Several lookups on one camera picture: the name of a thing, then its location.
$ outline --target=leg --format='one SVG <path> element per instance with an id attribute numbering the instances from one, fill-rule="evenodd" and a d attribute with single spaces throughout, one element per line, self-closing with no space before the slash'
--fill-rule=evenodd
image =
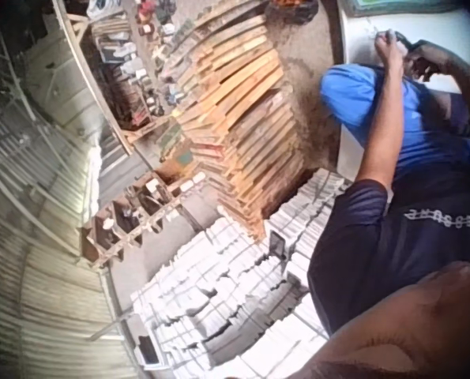
<path id="1" fill-rule="evenodd" d="M 335 66 L 321 80 L 322 100 L 363 147 L 382 82 L 381 69 L 357 65 Z M 443 119 L 430 115 L 434 101 L 430 91 L 404 79 L 403 92 L 404 140 L 395 180 L 425 163 L 470 164 L 470 138 L 451 133 Z"/>

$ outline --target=bag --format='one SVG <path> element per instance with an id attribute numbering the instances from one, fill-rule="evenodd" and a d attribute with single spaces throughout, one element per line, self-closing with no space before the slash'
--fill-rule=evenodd
<path id="1" fill-rule="evenodd" d="M 292 24 L 305 25 L 311 22 L 319 11 L 318 0 L 302 0 L 298 5 L 285 5 L 289 1 L 272 0 L 270 7 L 285 15 Z"/>

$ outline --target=metal rod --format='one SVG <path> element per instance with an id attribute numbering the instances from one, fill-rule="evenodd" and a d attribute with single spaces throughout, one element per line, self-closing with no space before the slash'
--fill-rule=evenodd
<path id="1" fill-rule="evenodd" d="M 110 324 L 99 330 L 98 332 L 94 333 L 92 336 L 87 338 L 87 341 L 89 342 L 94 342 L 100 339 L 100 337 L 104 336 L 107 334 L 109 331 L 111 331 L 113 328 L 115 328 L 118 324 L 120 324 L 121 321 L 127 320 L 131 316 L 134 315 L 134 309 L 133 306 L 125 310 L 124 312 L 121 313 L 120 316 L 115 318 Z"/>
<path id="2" fill-rule="evenodd" d="M 0 190 L 10 200 L 10 202 L 21 212 L 33 225 L 38 227 L 47 237 L 50 237 L 61 247 L 66 249 L 73 257 L 79 257 L 79 250 L 66 243 L 62 238 L 58 237 L 52 230 L 46 227 L 40 220 L 38 220 L 23 204 L 15 198 L 12 192 L 5 186 L 0 179 Z"/>
<path id="3" fill-rule="evenodd" d="M 22 91 L 21 81 L 19 80 L 19 78 L 15 74 L 15 70 L 13 69 L 13 64 L 8 54 L 8 50 L 6 49 L 5 40 L 3 39 L 3 34 L 1 33 L 1 30 L 0 30 L 0 43 L 3 49 L 3 52 L 5 53 L 6 59 L 8 61 L 8 68 L 10 70 L 10 74 L 12 75 L 12 79 L 15 83 L 15 86 L 17 87 L 17 92 L 19 93 L 19 97 L 21 98 L 22 103 L 24 104 L 24 107 L 26 108 L 26 111 L 28 112 L 31 120 L 36 121 L 36 116 L 34 112 L 32 111 L 31 106 L 29 105 L 28 98 L 24 94 L 24 91 Z"/>
<path id="4" fill-rule="evenodd" d="M 74 172 L 71 170 L 71 168 L 66 164 L 65 160 L 59 155 L 58 151 L 55 149 L 54 145 L 51 143 L 51 140 L 48 139 L 47 134 L 42 130 L 41 126 L 37 126 L 37 129 L 39 131 L 39 134 L 43 137 L 45 140 L 45 143 L 49 147 L 49 149 L 52 151 L 52 154 L 55 155 L 55 157 L 58 159 L 60 164 L 70 173 L 71 178 L 75 178 Z"/>

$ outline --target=dirt floor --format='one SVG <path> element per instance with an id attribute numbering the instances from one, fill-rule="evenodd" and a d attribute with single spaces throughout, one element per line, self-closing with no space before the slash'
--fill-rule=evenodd
<path id="1" fill-rule="evenodd" d="M 340 127 L 328 118 L 318 86 L 322 74 L 343 61 L 337 2 L 320 1 L 317 16 L 306 25 L 289 24 L 279 13 L 271 12 L 267 27 L 284 65 L 285 80 L 293 88 L 292 108 L 303 133 L 308 166 L 334 171 Z"/>

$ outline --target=stack of wooden planks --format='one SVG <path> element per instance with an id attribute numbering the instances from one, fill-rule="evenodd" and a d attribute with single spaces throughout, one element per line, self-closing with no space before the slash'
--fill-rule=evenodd
<path id="1" fill-rule="evenodd" d="M 263 219 L 303 172 L 299 135 L 265 0 L 222 1 L 189 21 L 164 49 L 160 77 L 185 97 L 173 116 L 219 202 L 256 240 Z"/>
<path id="2" fill-rule="evenodd" d="M 117 14 L 107 20 L 92 22 L 92 36 L 94 38 L 121 32 L 131 33 L 130 23 L 124 13 Z"/>

